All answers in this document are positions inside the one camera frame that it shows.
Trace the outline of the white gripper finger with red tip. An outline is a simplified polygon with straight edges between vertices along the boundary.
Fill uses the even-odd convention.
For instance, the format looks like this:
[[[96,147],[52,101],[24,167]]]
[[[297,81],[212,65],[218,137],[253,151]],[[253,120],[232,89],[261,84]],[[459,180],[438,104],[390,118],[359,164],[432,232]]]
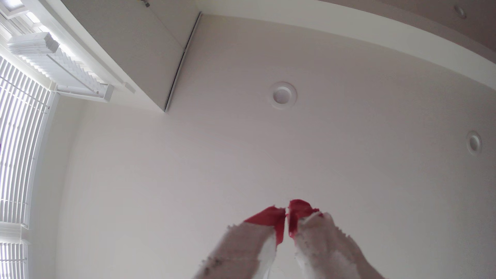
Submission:
[[[288,209],[289,237],[304,278],[384,278],[330,213],[299,199]]]
[[[194,278],[268,278],[285,219],[285,208],[270,206],[229,226]]]

